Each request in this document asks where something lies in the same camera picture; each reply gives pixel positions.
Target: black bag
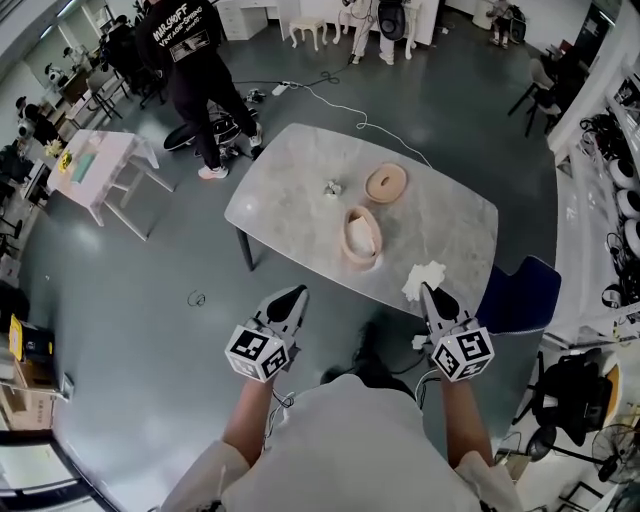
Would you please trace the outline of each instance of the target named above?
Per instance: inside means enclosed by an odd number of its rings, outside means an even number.
[[[404,37],[407,20],[402,0],[381,0],[378,6],[378,25],[380,33],[391,41]]]

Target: gray floor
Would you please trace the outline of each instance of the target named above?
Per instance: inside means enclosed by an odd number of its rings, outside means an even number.
[[[328,100],[366,110],[425,153],[432,165],[492,201],[500,212],[496,263],[507,271],[527,254],[553,263],[556,185],[543,123],[524,138],[524,110],[506,112],[528,85],[522,47],[504,51],[488,34],[448,13],[456,27],[412,61],[397,53],[394,67],[377,56],[377,37],[341,83],[315,87]],[[315,53],[307,41],[293,50],[269,27],[250,42],[221,54],[236,80],[311,82],[322,70],[346,63],[352,37]],[[240,86],[242,91],[248,85]],[[205,446],[216,438],[235,404],[243,379],[223,354],[234,326],[267,294],[306,284],[311,303],[300,331],[302,353],[276,388],[286,393],[318,383],[324,369],[347,364],[357,331],[374,314],[386,319],[383,356],[392,368],[415,360],[410,340],[418,318],[383,307],[254,245],[259,258],[248,273],[234,229],[223,212],[250,162],[233,163],[222,182],[203,182],[191,151],[167,154],[165,135],[179,120],[169,105],[131,110],[110,129],[141,133],[158,149],[161,173],[178,184],[168,194],[145,180],[130,203],[131,217],[153,226],[141,242],[110,212],[104,228],[61,196],[38,220],[29,241],[22,283],[32,300],[32,320],[55,329],[57,362],[75,380],[76,394],[56,415],[56,433],[87,474],[126,510],[158,504]],[[306,91],[269,97],[258,107],[266,142],[291,122],[357,136],[411,154],[388,136],[358,131],[360,119],[331,109]],[[187,305],[194,290],[202,307]],[[474,380],[483,417],[494,438],[504,435],[533,366],[539,338],[495,339],[496,359]],[[420,366],[403,376],[413,386]],[[437,387],[424,408],[425,430],[442,449]]]

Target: crumpled tissue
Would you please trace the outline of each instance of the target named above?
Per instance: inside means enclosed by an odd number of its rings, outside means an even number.
[[[445,265],[432,261],[428,265],[414,265],[409,272],[407,283],[402,288],[402,293],[407,296],[407,300],[420,300],[420,285],[427,283],[429,288],[435,290],[444,281]]]

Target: white sneaker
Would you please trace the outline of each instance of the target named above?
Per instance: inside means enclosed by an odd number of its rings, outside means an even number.
[[[226,178],[228,174],[229,169],[227,169],[224,165],[216,167],[215,169],[209,169],[205,166],[198,171],[198,176],[200,176],[203,180],[221,180],[222,178]]]
[[[249,144],[252,148],[262,144],[262,126],[260,126],[260,123],[256,123],[256,134],[253,137],[249,137]]]

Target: person sitting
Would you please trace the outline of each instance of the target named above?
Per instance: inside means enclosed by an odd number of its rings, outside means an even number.
[[[513,19],[511,4],[506,0],[498,0],[493,4],[493,9],[487,13],[487,16],[492,18],[491,25],[493,26],[493,37],[489,41],[506,50],[511,32],[511,20]]]
[[[33,124],[33,138],[40,144],[46,146],[49,142],[58,139],[62,143],[62,147],[66,147],[67,142],[60,136],[53,123],[40,113],[40,109],[36,105],[27,105],[24,108],[24,117]]]

